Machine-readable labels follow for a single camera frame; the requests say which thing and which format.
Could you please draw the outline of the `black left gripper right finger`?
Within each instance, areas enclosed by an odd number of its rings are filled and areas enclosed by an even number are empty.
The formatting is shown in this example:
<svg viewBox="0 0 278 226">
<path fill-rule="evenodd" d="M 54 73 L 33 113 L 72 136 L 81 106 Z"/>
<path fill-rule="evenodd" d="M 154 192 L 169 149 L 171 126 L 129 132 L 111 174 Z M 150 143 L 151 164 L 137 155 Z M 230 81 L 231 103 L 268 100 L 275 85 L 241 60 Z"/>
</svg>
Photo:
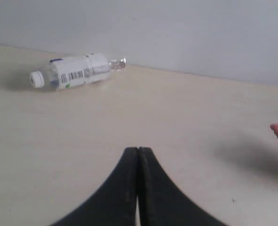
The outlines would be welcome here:
<svg viewBox="0 0 278 226">
<path fill-rule="evenodd" d="M 142 226 L 223 226 L 169 178 L 148 147 L 138 149 L 137 196 Z"/>
</svg>

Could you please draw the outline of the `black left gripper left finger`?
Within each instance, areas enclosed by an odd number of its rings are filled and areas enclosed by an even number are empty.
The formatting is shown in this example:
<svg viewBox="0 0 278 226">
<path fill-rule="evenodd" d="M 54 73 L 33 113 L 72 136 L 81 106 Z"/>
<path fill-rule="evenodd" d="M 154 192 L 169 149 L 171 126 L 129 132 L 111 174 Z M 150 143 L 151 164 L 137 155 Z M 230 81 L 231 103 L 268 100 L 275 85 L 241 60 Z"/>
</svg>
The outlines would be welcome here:
<svg viewBox="0 0 278 226">
<path fill-rule="evenodd" d="M 124 150 L 104 183 L 55 226 L 134 226 L 138 148 Z"/>
</svg>

